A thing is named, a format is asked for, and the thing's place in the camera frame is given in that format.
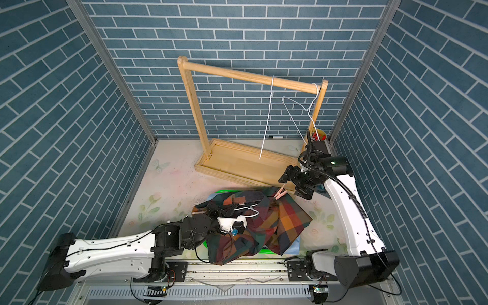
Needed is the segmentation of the pink clothespin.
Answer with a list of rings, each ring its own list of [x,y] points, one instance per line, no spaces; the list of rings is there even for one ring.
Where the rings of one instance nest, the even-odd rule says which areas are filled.
[[[278,200],[285,196],[288,193],[286,190],[285,186],[282,186],[279,190],[276,191],[276,193],[273,195],[274,199]]]

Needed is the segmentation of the white wire hanger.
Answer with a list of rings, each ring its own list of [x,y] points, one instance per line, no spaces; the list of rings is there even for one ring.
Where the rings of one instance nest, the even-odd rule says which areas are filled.
[[[318,128],[316,127],[315,120],[312,118],[311,108],[314,105],[314,103],[318,100],[320,90],[318,89],[318,85],[316,83],[314,83],[313,85],[315,86],[315,89],[316,89],[316,95],[315,95],[315,98],[311,101],[310,105],[300,104],[297,101],[291,99],[290,97],[286,97],[286,96],[282,96],[282,98],[281,98],[282,104],[284,105],[286,112],[288,113],[290,119],[292,120],[293,125],[296,127],[298,134],[300,135],[300,137],[302,138],[304,143],[307,143],[307,140],[305,139],[304,134],[300,131],[298,124],[295,122],[294,117],[288,108],[286,100],[291,102],[293,105],[298,105],[299,108],[301,108],[301,110],[300,110],[301,113],[305,114],[310,119],[310,122],[312,123],[312,131],[317,132]]]
[[[233,213],[235,215],[239,214],[239,217],[244,218],[253,218],[259,215],[259,211],[256,210],[253,206],[236,208],[234,209]]]
[[[268,128],[269,128],[269,121],[271,118],[271,109],[272,109],[272,104],[273,104],[273,94],[274,94],[274,82],[275,82],[275,76],[272,76],[271,79],[271,85],[270,85],[270,94],[269,94],[269,100],[268,100],[268,113],[266,116],[266,124],[264,128],[264,133],[263,133],[263,139],[261,142],[261,148],[259,152],[259,160],[261,160],[263,151],[264,151],[264,144],[267,139],[267,134],[268,134]]]

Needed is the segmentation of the light blue shirt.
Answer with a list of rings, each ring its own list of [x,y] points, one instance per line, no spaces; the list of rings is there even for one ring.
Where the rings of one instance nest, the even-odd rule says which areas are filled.
[[[291,246],[284,252],[284,255],[299,255],[299,253],[300,253],[300,246],[301,246],[301,237],[299,236],[291,244]]]

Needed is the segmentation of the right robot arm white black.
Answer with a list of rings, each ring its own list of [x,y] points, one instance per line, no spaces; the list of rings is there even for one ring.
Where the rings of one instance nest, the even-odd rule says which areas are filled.
[[[317,200],[323,187],[339,215],[346,241],[344,254],[319,250],[308,254],[306,266],[312,275],[335,276],[346,289],[387,280],[399,265],[394,250],[387,250],[378,236],[357,191],[349,161],[330,154],[325,141],[307,134],[304,151],[296,166],[286,168],[279,183],[291,182],[295,195]]]

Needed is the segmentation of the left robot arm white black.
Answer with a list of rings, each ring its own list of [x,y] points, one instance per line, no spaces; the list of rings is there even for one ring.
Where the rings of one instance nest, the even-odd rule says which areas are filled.
[[[70,287],[95,277],[130,276],[137,282],[160,282],[169,275],[166,258],[194,250],[212,233],[235,236],[247,225],[244,216],[217,217],[194,212],[132,236],[84,240],[74,233],[59,236],[37,286],[40,292]]]

